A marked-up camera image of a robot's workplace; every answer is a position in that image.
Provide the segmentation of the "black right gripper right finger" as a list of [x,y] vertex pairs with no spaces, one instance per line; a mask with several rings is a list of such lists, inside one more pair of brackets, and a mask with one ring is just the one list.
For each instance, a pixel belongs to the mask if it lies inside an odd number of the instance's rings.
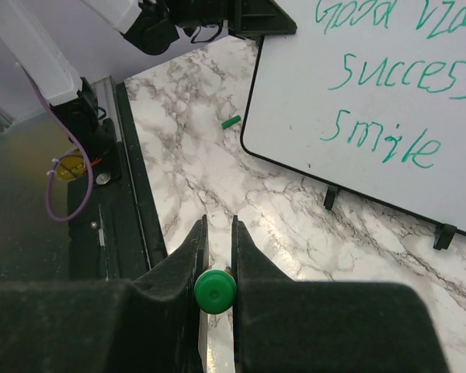
[[448,371],[428,309],[409,286],[292,280],[239,220],[231,261],[237,371]]

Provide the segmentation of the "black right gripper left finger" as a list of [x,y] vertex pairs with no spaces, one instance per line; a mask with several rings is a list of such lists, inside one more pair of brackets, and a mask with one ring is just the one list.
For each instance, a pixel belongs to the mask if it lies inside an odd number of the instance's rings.
[[0,372],[203,372],[208,224],[134,281],[0,282]]

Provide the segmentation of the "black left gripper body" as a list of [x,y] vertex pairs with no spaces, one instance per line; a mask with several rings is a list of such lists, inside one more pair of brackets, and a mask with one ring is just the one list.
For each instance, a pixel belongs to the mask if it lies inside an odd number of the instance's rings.
[[[191,43],[210,43],[216,40],[224,29],[235,7],[235,1],[228,0],[171,0],[166,2],[172,22],[183,30]],[[199,40],[203,28],[213,28],[215,33]]]

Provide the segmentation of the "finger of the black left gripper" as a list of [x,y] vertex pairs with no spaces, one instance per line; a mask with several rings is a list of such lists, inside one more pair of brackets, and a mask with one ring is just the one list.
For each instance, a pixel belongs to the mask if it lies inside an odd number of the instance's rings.
[[232,33],[239,37],[293,35],[296,22],[271,0],[232,2]]

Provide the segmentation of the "green capped whiteboard marker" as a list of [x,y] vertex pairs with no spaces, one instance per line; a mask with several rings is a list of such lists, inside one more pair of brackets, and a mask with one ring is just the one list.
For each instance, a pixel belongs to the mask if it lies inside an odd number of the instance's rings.
[[196,280],[194,294],[200,309],[210,315],[218,315],[232,307],[237,295],[237,284],[232,269],[210,268]]

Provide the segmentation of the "green marker cap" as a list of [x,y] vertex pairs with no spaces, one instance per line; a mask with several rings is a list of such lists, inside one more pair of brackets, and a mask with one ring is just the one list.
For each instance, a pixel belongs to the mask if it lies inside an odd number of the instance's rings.
[[242,120],[242,118],[239,115],[236,115],[236,116],[234,116],[232,118],[229,118],[226,121],[224,121],[221,124],[221,127],[222,127],[223,130],[226,130],[226,129],[234,126],[235,124],[239,123],[241,120]]

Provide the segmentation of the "white whiteboard black frame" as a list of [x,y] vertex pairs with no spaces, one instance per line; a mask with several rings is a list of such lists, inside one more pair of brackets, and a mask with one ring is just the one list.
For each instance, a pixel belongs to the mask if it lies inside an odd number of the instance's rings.
[[466,233],[466,1],[283,1],[250,154]]

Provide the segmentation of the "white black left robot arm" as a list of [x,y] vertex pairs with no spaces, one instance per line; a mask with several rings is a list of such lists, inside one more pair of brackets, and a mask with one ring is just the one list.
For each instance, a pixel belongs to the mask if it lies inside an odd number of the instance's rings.
[[[192,37],[215,26],[237,37],[293,35],[295,21],[275,1],[87,1],[127,42],[160,55],[183,30]],[[86,158],[109,152],[96,94],[21,1],[0,1],[0,40],[20,63],[37,95]]]

